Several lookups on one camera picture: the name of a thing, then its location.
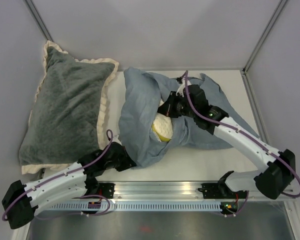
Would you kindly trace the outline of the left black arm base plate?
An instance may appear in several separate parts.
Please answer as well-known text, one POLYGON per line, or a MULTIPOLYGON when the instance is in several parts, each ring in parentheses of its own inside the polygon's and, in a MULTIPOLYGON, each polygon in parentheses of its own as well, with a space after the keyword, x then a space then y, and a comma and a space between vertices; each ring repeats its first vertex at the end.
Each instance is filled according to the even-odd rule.
POLYGON ((115 184, 112 182, 101 182, 98 187, 92 191, 93 195, 101 195, 107 199, 113 199, 115 193, 115 184))

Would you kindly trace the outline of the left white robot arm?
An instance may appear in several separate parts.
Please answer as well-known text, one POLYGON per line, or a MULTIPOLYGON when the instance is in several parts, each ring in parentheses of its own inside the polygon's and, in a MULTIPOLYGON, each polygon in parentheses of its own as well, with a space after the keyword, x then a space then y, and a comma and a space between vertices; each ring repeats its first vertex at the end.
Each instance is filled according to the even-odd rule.
POLYGON ((104 150, 96 150, 47 178, 23 184, 13 182, 1 204, 4 209, 2 220, 12 230, 18 229, 42 211, 75 198, 98 198, 100 184, 97 177, 106 170, 118 172, 136 167, 126 149, 118 142, 112 142, 104 150))

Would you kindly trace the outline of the patchwork and blue pillowcase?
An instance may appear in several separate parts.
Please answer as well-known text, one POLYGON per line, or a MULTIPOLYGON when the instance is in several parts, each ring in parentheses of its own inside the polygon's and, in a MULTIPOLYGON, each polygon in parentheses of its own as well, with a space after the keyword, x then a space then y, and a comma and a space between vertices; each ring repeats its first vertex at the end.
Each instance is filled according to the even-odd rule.
POLYGON ((165 75, 130 67, 124 71, 125 103, 118 122, 119 140, 139 168, 159 162, 169 149, 189 147, 200 150, 223 150, 232 146, 200 129, 187 116, 173 118, 172 139, 160 142, 152 130, 160 101, 177 91, 179 83, 165 75))

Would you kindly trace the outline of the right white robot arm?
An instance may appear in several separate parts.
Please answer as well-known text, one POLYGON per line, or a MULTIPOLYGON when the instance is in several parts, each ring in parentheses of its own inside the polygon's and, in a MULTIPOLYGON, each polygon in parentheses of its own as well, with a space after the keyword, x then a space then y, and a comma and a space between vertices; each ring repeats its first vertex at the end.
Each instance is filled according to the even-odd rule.
POLYGON ((224 140, 255 166, 255 171, 228 171, 218 181, 218 193, 230 198, 235 192, 258 190, 265 197, 275 200, 284 193, 295 179, 296 157, 286 149, 280 151, 264 143, 218 106, 209 104, 203 89, 188 85, 182 93, 172 91, 158 108, 158 113, 170 117, 189 117, 196 125, 211 135, 224 140))

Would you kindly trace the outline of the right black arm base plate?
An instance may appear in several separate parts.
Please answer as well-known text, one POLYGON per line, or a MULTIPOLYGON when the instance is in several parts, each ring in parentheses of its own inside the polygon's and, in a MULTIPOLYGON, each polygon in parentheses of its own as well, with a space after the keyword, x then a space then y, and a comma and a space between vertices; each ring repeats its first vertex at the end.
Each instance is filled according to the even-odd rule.
POLYGON ((234 192, 226 185, 216 182, 202 183, 197 190, 202 193, 204 199, 236 200, 245 199, 248 195, 247 191, 234 192))

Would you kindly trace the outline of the cream pillow yellow edge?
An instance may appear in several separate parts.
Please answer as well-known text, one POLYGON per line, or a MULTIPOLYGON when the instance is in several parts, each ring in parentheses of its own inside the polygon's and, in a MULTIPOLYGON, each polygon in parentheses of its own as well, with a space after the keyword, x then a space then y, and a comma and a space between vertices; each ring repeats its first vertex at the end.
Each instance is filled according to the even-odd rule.
POLYGON ((159 142, 169 142, 173 136, 173 124, 170 117, 156 113, 151 129, 159 142))

